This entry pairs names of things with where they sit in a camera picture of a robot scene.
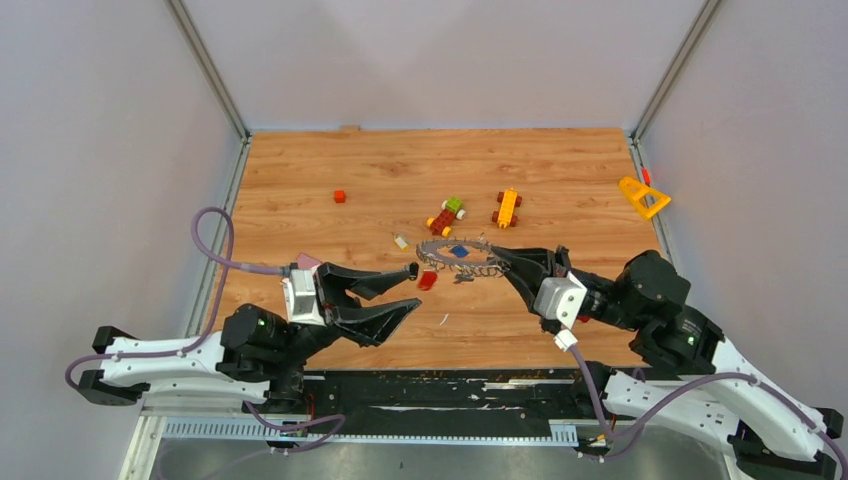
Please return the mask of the red key tag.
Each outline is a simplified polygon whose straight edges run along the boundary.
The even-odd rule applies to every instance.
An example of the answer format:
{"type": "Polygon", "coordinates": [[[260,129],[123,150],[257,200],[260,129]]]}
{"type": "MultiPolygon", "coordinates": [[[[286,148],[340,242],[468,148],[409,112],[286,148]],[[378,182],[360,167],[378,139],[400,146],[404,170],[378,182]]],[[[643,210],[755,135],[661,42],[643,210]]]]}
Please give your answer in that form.
{"type": "Polygon", "coordinates": [[[436,271],[424,271],[419,277],[417,288],[422,291],[429,291],[433,288],[437,280],[438,273],[436,271]]]}

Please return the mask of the blue key tag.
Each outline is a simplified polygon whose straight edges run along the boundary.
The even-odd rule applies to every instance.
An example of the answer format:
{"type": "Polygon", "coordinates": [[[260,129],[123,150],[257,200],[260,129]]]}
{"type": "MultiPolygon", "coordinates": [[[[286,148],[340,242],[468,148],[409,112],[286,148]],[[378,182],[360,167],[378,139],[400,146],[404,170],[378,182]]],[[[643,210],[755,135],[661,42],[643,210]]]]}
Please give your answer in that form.
{"type": "Polygon", "coordinates": [[[469,251],[461,245],[453,246],[450,252],[457,258],[464,258],[469,255],[469,251]]]}

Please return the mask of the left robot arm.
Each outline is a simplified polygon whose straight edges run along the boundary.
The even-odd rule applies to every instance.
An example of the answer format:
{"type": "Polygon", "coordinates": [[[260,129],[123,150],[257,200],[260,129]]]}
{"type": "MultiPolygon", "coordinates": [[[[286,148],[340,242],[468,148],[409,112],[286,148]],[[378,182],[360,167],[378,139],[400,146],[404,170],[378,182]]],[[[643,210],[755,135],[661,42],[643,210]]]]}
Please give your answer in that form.
{"type": "Polygon", "coordinates": [[[291,268],[283,278],[283,315],[246,303],[218,331],[169,340],[145,341],[102,326],[93,354],[72,362],[65,380],[96,405],[129,406],[154,396],[211,397],[293,413],[306,400],[308,361],[340,339],[360,347],[385,343],[422,302],[374,300],[419,273],[415,262],[393,271],[333,263],[291,268]]]}

